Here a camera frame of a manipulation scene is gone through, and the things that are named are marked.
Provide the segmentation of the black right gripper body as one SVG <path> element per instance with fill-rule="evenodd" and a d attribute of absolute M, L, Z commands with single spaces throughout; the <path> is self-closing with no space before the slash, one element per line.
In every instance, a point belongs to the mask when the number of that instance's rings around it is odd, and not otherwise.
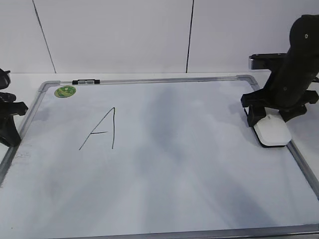
<path fill-rule="evenodd" d="M 263 88 L 242 95 L 242 107 L 292 111 L 305 104 L 315 104 L 319 95 L 308 87 L 317 79 L 317 74 L 293 74 L 287 77 L 271 74 Z"/>

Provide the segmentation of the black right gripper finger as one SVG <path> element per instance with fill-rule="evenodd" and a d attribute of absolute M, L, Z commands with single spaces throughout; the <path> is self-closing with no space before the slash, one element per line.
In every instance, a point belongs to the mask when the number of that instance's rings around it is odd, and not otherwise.
<path fill-rule="evenodd" d="M 253 127 L 258 121 L 266 117 L 266 110 L 264 106 L 252 106 L 244 108 L 247 116 L 247 123 L 249 127 Z"/>
<path fill-rule="evenodd" d="M 279 110 L 279 114 L 281 115 L 284 122 L 288 122 L 295 117 L 304 115 L 306 112 L 306 106 L 297 106 L 289 110 Z"/>

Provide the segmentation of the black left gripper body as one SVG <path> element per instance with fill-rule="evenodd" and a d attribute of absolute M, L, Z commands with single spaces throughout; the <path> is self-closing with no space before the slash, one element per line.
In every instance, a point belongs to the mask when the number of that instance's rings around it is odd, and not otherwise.
<path fill-rule="evenodd" d="M 4 71 L 3 69 L 0 70 L 0 89 L 6 89 L 10 83 L 10 70 Z M 6 118 L 10 116 L 24 116 L 27 111 L 28 107 L 24 102 L 15 102 L 16 95 L 12 93 L 1 92 L 0 93 L 0 117 Z"/>

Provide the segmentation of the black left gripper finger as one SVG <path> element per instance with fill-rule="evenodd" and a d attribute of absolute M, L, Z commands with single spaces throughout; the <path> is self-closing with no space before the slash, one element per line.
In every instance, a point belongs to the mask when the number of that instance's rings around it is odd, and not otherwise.
<path fill-rule="evenodd" d="M 21 138 L 16 129 L 13 116 L 0 119 L 0 142 L 5 146 L 18 146 Z"/>

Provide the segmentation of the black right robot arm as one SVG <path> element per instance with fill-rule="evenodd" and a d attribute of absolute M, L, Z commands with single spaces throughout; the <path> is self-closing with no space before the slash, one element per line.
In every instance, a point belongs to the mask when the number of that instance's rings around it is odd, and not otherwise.
<path fill-rule="evenodd" d="M 268 69 L 264 87 L 241 97 L 248 108 L 247 121 L 253 127 L 266 116 L 266 109 L 279 111 L 284 121 L 304 115 L 306 104 L 315 104 L 319 95 L 308 87 L 319 73 L 319 17 L 304 14 L 292 25 L 287 53 L 253 54 L 252 70 Z"/>

